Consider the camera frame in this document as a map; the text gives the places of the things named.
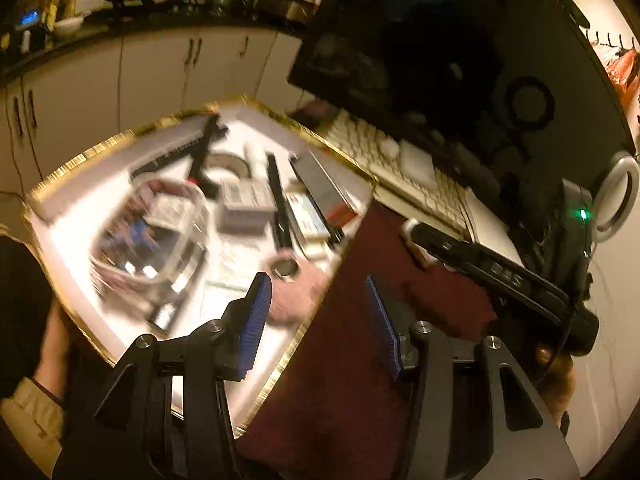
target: white desk surface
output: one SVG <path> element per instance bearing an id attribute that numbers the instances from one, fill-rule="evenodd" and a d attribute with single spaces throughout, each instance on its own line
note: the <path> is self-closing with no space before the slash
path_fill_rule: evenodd
<path id="1" fill-rule="evenodd" d="M 62 211 L 50 223 L 42 221 L 35 213 L 30 215 L 29 220 L 34 236 L 57 294 L 65 307 L 72 306 L 76 316 L 81 318 L 92 333 L 92 337 L 104 346 L 114 360 L 121 357 L 137 336 L 150 330 L 140 316 L 121 308 L 107 306 L 100 300 L 90 276 L 89 247 L 106 218 L 131 189 L 129 171 L 172 146 L 196 137 L 205 120 L 206 118 L 203 117 L 185 120 L 179 126 L 168 128 L 169 132 L 164 131 L 159 135 L 149 136 L 157 137 L 155 140 L 142 139 L 149 144 L 149 149 L 144 150 L 140 155 L 132 156 L 130 154 L 132 150 L 125 148 L 108 156 L 119 159 L 119 162 L 102 165 L 102 168 L 100 164 L 86 168 L 83 170 L 82 178 L 79 179 L 81 185 L 75 193 L 70 192 L 67 197 L 61 197 L 58 194 L 54 197 L 58 201 L 57 204 L 44 206 L 44 211 Z M 224 141 L 215 145 L 215 150 L 242 156 L 242 147 L 245 142 L 262 146 L 275 154 L 283 187 L 290 180 L 296 180 L 289 163 L 289 156 L 293 153 L 305 152 L 310 149 L 310 145 L 277 122 L 250 108 L 242 108 L 235 116 L 228 114 L 226 119 L 223 114 L 221 122 L 228 126 L 229 133 Z M 346 234 L 353 235 L 370 202 L 371 187 L 364 179 L 340 166 L 327 155 L 318 152 L 316 155 L 350 194 L 359 209 L 360 216 L 345 228 Z M 173 178 L 185 178 L 189 166 L 190 161 L 183 159 L 161 171 L 160 174 Z M 71 182 L 68 189 L 72 189 L 73 184 Z M 215 257 L 220 236 L 215 228 L 216 204 L 208 201 L 207 205 L 210 209 L 208 249 L 209 260 L 211 260 Z M 265 230 L 263 237 L 252 237 L 244 241 L 257 245 L 261 258 L 267 258 L 275 251 L 269 228 Z M 247 263 L 248 266 L 255 267 L 256 271 L 259 264 L 260 261 Z M 332 260 L 324 262 L 319 267 L 331 277 L 339 264 L 340 258 L 334 256 Z M 207 301 L 203 301 L 208 270 L 205 269 L 202 273 L 190 300 L 178 315 L 169 337 L 188 335 L 202 323 L 219 318 L 229 301 L 244 296 L 242 292 L 216 287 L 208 288 Z M 279 326 L 268 321 L 260 340 L 254 368 L 241 383 L 226 384 L 229 411 L 235 428 L 243 425 L 254 400 L 270 378 L 299 325 L 298 323 Z M 176 408 L 182 409 L 181 377 L 174 378 L 172 401 Z"/>

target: black bar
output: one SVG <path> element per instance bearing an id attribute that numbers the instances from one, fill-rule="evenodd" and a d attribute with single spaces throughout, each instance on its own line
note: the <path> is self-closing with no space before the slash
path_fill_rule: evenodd
<path id="1" fill-rule="evenodd" d="M 292 249 L 293 241 L 291 240 L 291 232 L 289 230 L 289 218 L 287 217 L 287 208 L 284 203 L 284 195 L 282 194 L 282 183 L 280 182 L 280 172 L 278 172 L 278 165 L 276 163 L 276 157 L 273 153 L 267 153 L 267 175 L 269 176 L 269 185 L 271 186 L 271 192 L 273 198 L 276 201 L 276 212 L 273 215 L 273 240 L 276 243 L 276 248 L 280 249 Z"/>

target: person's hand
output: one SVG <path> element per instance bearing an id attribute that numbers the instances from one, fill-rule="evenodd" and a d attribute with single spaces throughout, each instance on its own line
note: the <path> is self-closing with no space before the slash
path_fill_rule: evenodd
<path id="1" fill-rule="evenodd" d="M 536 361 L 544 368 L 551 359 L 552 349 L 539 344 L 536 348 Z M 567 353 L 560 353 L 546 376 L 536 385 L 536 389 L 545 401 L 558 427 L 562 414 L 566 411 L 575 391 L 574 361 Z"/>
<path id="2" fill-rule="evenodd" d="M 63 316 L 66 314 L 58 299 L 54 298 L 40 346 L 40 362 L 33 374 L 33 378 L 43 388 L 59 399 L 65 396 L 68 356 L 71 350 L 71 339 L 62 321 Z"/>

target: person's arm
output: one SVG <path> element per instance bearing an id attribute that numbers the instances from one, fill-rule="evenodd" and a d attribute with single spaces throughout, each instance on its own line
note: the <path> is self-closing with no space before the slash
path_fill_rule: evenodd
<path id="1" fill-rule="evenodd" d="M 17 443 L 33 463 L 51 478 L 62 451 L 60 437 L 64 411 L 70 337 L 53 299 L 40 346 L 40 362 L 33 380 L 23 378 L 9 399 L 0 401 L 0 416 Z"/>
<path id="2" fill-rule="evenodd" d="M 40 362 L 33 374 L 38 384 L 59 400 L 65 397 L 68 354 L 71 349 L 69 332 L 62 321 L 64 315 L 58 300 L 54 298 L 40 347 Z"/>

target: clear plastic container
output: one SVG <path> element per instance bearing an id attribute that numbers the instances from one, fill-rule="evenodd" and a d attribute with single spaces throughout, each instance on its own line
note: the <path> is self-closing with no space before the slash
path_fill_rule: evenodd
<path id="1" fill-rule="evenodd" d="M 197 279 L 209 212 L 191 182 L 144 174 L 132 185 L 92 245 L 94 284 L 101 295 L 113 291 L 158 324 L 158 312 L 173 317 Z M 166 330 L 170 318 L 158 327 Z"/>

